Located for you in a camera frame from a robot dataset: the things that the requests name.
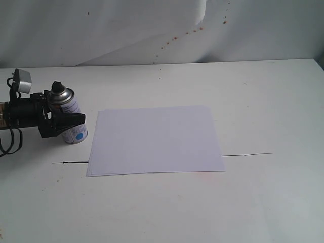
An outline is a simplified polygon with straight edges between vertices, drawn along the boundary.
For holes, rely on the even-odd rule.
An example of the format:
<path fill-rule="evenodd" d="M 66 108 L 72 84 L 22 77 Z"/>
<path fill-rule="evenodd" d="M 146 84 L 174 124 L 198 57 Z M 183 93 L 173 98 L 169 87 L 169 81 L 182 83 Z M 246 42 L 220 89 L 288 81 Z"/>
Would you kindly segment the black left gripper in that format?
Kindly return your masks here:
<path fill-rule="evenodd" d="M 86 121 L 83 113 L 53 112 L 48 117 L 51 106 L 51 91 L 32 93 L 22 98 L 17 91 L 9 91 L 10 100 L 5 102 L 5 129 L 38 127 L 42 138 L 57 137 L 59 134 Z"/>

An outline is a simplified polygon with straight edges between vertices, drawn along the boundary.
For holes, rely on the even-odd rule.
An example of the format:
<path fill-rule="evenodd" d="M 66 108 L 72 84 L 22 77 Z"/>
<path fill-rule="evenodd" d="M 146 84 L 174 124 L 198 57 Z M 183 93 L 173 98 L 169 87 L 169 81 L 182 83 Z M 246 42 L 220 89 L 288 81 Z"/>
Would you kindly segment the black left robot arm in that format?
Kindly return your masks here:
<path fill-rule="evenodd" d="M 82 113 L 51 109 L 47 102 L 49 93 L 48 90 L 32 93 L 29 98 L 11 95 L 9 102 L 1 103 L 1 130 L 38 127 L 42 138 L 50 138 L 85 123 L 86 116 Z"/>

